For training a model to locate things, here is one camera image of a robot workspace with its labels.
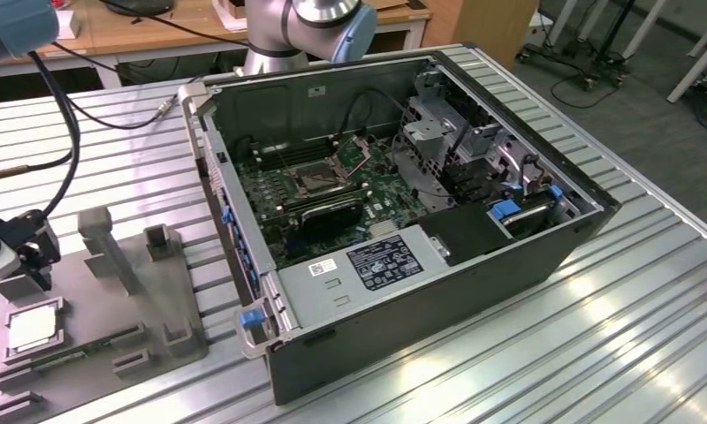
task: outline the metal table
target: metal table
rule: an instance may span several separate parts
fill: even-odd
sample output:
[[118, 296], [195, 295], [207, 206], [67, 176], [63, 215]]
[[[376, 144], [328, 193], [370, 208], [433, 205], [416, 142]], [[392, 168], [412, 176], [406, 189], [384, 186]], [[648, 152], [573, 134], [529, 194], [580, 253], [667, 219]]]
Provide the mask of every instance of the metal table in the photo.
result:
[[[78, 177], [53, 219], [63, 253], [81, 248], [71, 214], [93, 205], [109, 205], [117, 237], [175, 226], [209, 354], [49, 422], [707, 421], [707, 226], [478, 51], [444, 51], [624, 204], [600, 236], [542, 284], [277, 407], [262, 360], [238, 351], [237, 295], [177, 110], [135, 131], [82, 120]], [[122, 124], [175, 88], [167, 82], [75, 101]], [[66, 147], [49, 99], [0, 104], [0, 168]], [[63, 173], [0, 182], [0, 215], [43, 204]]]

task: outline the green motherboard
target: green motherboard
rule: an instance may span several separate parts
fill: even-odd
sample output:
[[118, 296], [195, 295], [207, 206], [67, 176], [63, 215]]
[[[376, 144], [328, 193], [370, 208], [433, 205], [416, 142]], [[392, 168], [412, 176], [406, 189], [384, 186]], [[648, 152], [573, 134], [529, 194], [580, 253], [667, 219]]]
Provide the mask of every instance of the green motherboard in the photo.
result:
[[370, 239], [372, 225], [404, 228], [428, 213], [397, 173], [389, 143], [350, 136], [310, 161], [278, 152], [275, 169], [251, 161], [237, 166], [278, 269]]

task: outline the wooden desk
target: wooden desk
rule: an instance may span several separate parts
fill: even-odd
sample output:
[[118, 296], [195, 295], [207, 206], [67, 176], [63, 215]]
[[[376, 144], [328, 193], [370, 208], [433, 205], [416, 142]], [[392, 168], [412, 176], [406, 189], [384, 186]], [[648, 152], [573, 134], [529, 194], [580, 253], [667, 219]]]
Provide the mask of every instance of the wooden desk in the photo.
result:
[[[185, 33], [150, 19], [134, 23], [134, 18], [110, 12], [95, 0], [75, 0], [71, 7], [82, 13], [81, 34], [75, 40], [61, 40], [58, 43], [110, 67], [138, 60], [242, 49], [241, 46]], [[420, 46], [429, 16], [429, 10], [412, 10], [408, 6], [385, 9], [378, 13], [377, 33], [405, 32], [402, 49], [414, 49]], [[159, 18], [229, 40], [246, 39], [246, 31], [229, 32], [222, 27], [210, 0], [175, 0], [173, 11]], [[51, 59], [46, 61], [51, 70], [91, 66], [51, 46], [39, 49], [39, 53]], [[115, 73], [98, 67], [95, 71], [105, 88], [121, 87]], [[35, 72], [35, 68], [25, 59], [0, 64], [0, 76], [29, 72]]]

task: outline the label sticker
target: label sticker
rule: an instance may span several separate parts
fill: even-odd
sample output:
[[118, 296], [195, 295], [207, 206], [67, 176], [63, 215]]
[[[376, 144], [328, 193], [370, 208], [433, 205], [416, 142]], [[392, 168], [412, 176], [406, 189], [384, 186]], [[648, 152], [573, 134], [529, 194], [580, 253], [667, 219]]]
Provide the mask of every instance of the label sticker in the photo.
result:
[[332, 258], [325, 259], [322, 262], [312, 263], [308, 266], [308, 272], [310, 276], [321, 276], [325, 272], [333, 271], [338, 268]]
[[308, 97], [320, 97], [321, 95], [325, 95], [326, 92], [328, 92], [326, 86], [312, 87], [308, 90]]
[[400, 236], [385, 238], [346, 255], [364, 285], [372, 291], [424, 270]]

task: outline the metal stand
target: metal stand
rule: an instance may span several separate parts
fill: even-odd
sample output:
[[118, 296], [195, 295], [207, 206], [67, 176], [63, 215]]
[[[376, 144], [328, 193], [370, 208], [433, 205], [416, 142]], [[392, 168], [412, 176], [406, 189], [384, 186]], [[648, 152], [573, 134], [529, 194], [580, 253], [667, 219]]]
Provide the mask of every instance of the metal stand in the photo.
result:
[[53, 266], [51, 289], [0, 283], [0, 424], [45, 420], [206, 354], [177, 233], [110, 231], [106, 208], [81, 212], [87, 252]]
[[627, 74], [624, 67], [625, 61], [620, 55], [612, 55], [611, 46], [615, 36], [621, 30], [623, 21], [631, 12], [635, 0], [628, 0], [625, 5], [623, 5], [621, 11], [612, 24], [611, 31], [608, 32], [604, 42], [601, 43], [600, 49], [595, 52], [595, 57], [577, 58], [580, 47], [585, 40], [585, 38], [581, 37], [588, 37], [591, 29], [593, 28], [593, 23], [601, 14], [605, 4], [607, 0], [600, 0], [597, 2], [585, 27], [581, 30], [580, 37], [571, 41], [561, 53], [553, 51], [552, 49], [545, 49], [544, 47], [526, 44], [516, 56], [521, 62], [525, 62], [530, 55], [538, 55], [549, 59], [552, 62], [565, 64], [568, 67], [579, 70], [580, 85], [584, 91], [592, 90], [593, 86], [601, 79], [607, 79], [615, 87], [619, 87], [623, 83], [624, 75]]
[[[701, 39], [693, 46], [692, 51], [689, 51], [688, 56], [695, 57], [705, 45], [707, 45], [707, 32], [704, 32], [704, 35], [701, 36]], [[688, 89], [688, 87], [691, 87], [696, 79], [699, 79], [699, 76], [701, 75], [701, 72], [704, 71], [705, 67], [707, 67], [707, 51], [704, 51], [704, 54], [696, 60], [696, 63], [693, 64], [692, 68], [685, 73], [685, 76], [683, 77], [681, 82], [679, 82], [677, 86], [675, 86], [675, 89], [668, 95], [668, 102], [671, 103], [677, 102], [677, 100], [683, 96], [683, 93], [685, 93], [685, 90]]]

